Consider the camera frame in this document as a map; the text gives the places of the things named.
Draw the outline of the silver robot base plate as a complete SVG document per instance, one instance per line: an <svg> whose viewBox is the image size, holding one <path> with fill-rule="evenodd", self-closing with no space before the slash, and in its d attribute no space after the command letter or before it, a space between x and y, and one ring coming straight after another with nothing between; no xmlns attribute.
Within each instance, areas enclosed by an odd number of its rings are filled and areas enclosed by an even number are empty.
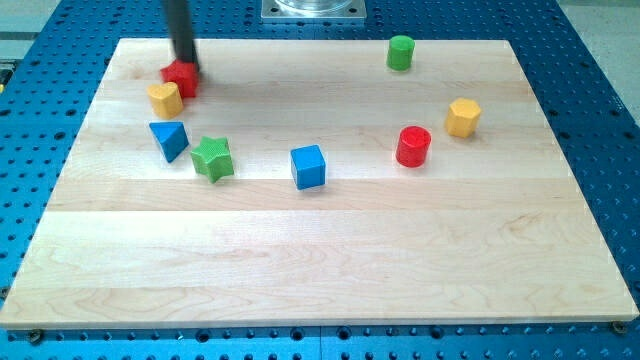
<svg viewBox="0 0 640 360"><path fill-rule="evenodd" d="M267 21L364 20L365 0L262 0L261 18Z"/></svg>

